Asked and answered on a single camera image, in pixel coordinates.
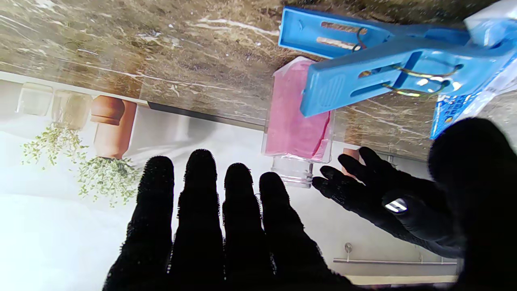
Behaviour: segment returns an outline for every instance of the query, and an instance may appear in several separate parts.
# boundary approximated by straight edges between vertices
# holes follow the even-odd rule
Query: gloved hand
[[[328,269],[275,173],[265,173],[260,179],[263,230],[249,170],[243,164],[228,168],[223,244],[216,165],[206,150],[194,151],[187,163],[173,243],[173,176],[167,157],[147,162],[127,239],[108,273],[104,291],[172,290],[192,285],[271,289],[301,284],[300,290],[314,283],[354,289],[345,277]]]
[[[323,166],[321,173],[326,179],[315,177],[314,187],[396,238],[443,257],[463,257],[462,240],[454,234],[445,193],[431,181],[396,170],[369,148],[363,147],[359,153],[365,166],[345,154],[338,160],[364,184],[335,168]],[[407,210],[395,213],[384,207],[399,198]]]

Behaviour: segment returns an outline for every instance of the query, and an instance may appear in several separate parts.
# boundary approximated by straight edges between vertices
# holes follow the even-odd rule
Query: black glove
[[[140,182],[126,242],[103,290],[155,291],[192,285],[237,289],[301,285],[297,289],[303,289],[314,283],[353,287],[328,269],[274,173],[261,176],[261,220],[249,170],[243,164],[228,168],[223,244],[216,179],[211,153],[193,152],[172,243],[173,165],[166,157],[151,158]]]
[[[313,185],[325,197],[358,214],[396,238],[419,245],[443,257],[463,257],[462,240],[453,231],[445,193],[425,179],[398,171],[369,148],[359,149],[365,166],[348,155],[338,157],[354,175],[323,166]],[[402,199],[407,210],[394,213],[384,205]]]
[[[429,153],[429,171],[447,191],[456,230],[467,239],[458,285],[510,290],[514,285],[517,155],[490,121],[461,120]]]

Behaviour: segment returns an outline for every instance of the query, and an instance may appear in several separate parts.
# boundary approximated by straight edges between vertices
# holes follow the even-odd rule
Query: metal rod
[[[334,263],[344,263],[344,264],[379,264],[379,265],[428,265],[428,266],[455,266],[458,263],[454,261],[393,261],[393,260],[353,260],[353,259],[343,259],[343,258],[334,258]]]
[[[449,77],[449,76],[452,76],[452,75],[456,74],[456,72],[458,70],[463,68],[463,65],[456,65],[456,66],[454,66],[454,70],[452,70],[451,72],[446,73],[446,74],[426,74],[426,73],[422,73],[422,72],[415,72],[415,71],[412,71],[410,69],[403,68],[401,66],[393,65],[392,67],[397,69],[397,70],[403,71],[404,73],[406,73],[406,74],[408,74],[410,76],[414,76],[414,77],[422,77],[422,78],[439,77],[439,78],[445,78],[445,77]]]
[[[438,91],[435,91],[433,93],[426,93],[426,92],[420,92],[420,93],[412,93],[412,92],[408,92],[408,91],[405,91],[403,89],[398,89],[398,88],[394,88],[388,84],[382,84],[382,86],[388,88],[388,89],[391,89],[394,93],[398,93],[398,94],[401,94],[401,95],[405,95],[405,96],[411,96],[411,97],[422,97],[422,96],[433,96],[433,95],[438,95],[440,94],[443,90],[445,90],[445,88],[450,85],[450,81],[449,80],[445,80],[442,82],[441,86],[440,86],[440,89],[438,89]]]

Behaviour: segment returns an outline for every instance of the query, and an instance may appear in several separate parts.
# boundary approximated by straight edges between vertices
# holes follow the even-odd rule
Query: terracotta pot
[[[122,100],[124,114],[118,126],[99,123],[95,133],[94,147],[97,156],[121,159],[129,148],[133,131],[136,103]]]
[[[100,95],[92,103],[93,122],[119,125],[120,118],[124,114],[124,102],[122,99]]]

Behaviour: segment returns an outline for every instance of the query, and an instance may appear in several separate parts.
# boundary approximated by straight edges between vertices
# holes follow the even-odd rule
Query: white wall
[[[125,238],[134,203],[110,209],[105,200],[80,199],[72,165],[66,161],[42,171],[40,166],[20,164],[21,144],[39,134],[48,118],[13,113],[20,84],[0,81],[0,289],[1,290],[94,290],[100,289],[108,268]],[[93,145],[96,124],[88,122],[80,132],[84,144]],[[183,175],[190,153],[199,148],[212,152],[219,173],[218,192],[224,201],[224,175],[235,162],[252,172],[254,189],[272,158],[260,154],[262,132],[188,118],[139,107],[132,142],[125,157],[138,166],[154,155],[165,155],[175,166],[176,211]],[[343,144],[333,144],[332,166],[340,167],[337,155]],[[93,147],[88,155],[93,156]],[[319,173],[315,166],[314,174]],[[375,260],[439,261],[439,257],[397,240],[368,221],[343,210],[315,189],[289,188],[293,207],[308,235],[320,246],[329,267],[348,275],[442,275],[447,267],[399,267],[335,264],[346,257],[343,245],[352,243],[351,258]]]

